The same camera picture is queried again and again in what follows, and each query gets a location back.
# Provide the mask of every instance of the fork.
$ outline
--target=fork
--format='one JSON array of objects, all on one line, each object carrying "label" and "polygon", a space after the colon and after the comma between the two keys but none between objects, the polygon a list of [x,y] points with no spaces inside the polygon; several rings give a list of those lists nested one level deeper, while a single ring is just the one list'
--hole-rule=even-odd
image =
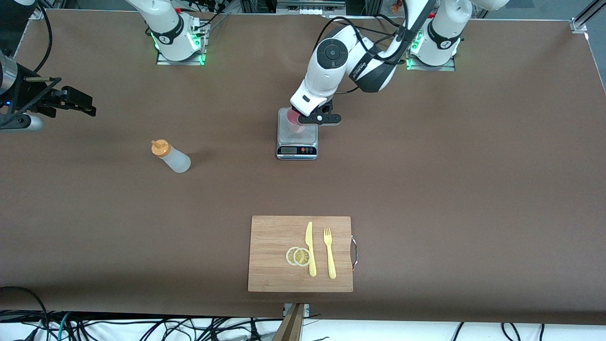
[{"label": "fork", "polygon": [[330,234],[330,229],[324,229],[324,244],[326,244],[327,254],[328,254],[328,276],[330,279],[335,279],[337,277],[337,270],[335,269],[335,261],[333,260],[333,250],[330,246],[333,243],[333,236]]}]

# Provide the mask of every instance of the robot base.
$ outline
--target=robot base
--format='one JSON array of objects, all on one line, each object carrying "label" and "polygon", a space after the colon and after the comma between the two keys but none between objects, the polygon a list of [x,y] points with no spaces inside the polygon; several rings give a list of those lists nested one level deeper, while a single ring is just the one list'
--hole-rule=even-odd
[{"label": "robot base", "polygon": [[[208,22],[208,20],[200,20],[200,22],[203,24],[205,22]],[[191,41],[193,44],[200,45],[201,48],[194,54],[192,54],[189,58],[184,59],[182,61],[172,61],[163,56],[158,50],[158,55],[156,57],[156,65],[198,66],[206,64],[206,50],[208,47],[208,35],[210,34],[210,25],[206,25],[201,28],[198,34],[201,34],[201,36],[198,38],[192,37]]]}]

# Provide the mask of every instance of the bamboo cutting board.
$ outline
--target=bamboo cutting board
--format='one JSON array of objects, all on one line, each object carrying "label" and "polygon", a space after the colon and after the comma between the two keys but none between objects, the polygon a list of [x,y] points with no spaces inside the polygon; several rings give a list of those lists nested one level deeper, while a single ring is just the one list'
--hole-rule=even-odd
[{"label": "bamboo cutting board", "polygon": [[[313,223],[313,250],[317,275],[307,266],[290,265],[286,252],[293,246],[306,248],[307,223]],[[328,277],[324,228],[333,236],[333,258],[337,277]],[[250,231],[248,291],[252,292],[352,292],[350,217],[298,217],[255,215]]]}]

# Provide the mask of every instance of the lemon slice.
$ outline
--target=lemon slice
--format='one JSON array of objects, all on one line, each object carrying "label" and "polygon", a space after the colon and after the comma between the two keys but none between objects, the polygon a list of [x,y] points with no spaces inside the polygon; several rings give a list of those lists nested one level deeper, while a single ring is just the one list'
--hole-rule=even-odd
[{"label": "lemon slice", "polygon": [[288,249],[288,251],[286,251],[286,261],[288,262],[288,264],[295,266],[297,265],[297,263],[295,263],[295,252],[298,249],[298,246],[293,246],[292,248]]},{"label": "lemon slice", "polygon": [[295,251],[295,263],[298,266],[307,266],[309,264],[309,250],[304,248],[299,248]]}]

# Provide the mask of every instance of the brown table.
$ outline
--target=brown table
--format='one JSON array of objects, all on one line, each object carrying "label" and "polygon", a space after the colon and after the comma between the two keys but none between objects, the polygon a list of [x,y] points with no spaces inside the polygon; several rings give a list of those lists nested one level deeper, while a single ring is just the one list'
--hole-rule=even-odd
[{"label": "brown table", "polygon": [[[381,93],[337,96],[342,124],[297,162],[275,157],[276,112],[324,18],[229,16],[206,66],[167,67],[137,13],[49,15],[41,74],[98,116],[0,137],[0,284],[53,310],[606,321],[606,96],[567,22],[470,22],[456,72],[400,67]],[[18,61],[46,42],[32,22]],[[157,138],[192,169],[154,157]],[[351,216],[354,292],[247,292],[252,215]]]}]

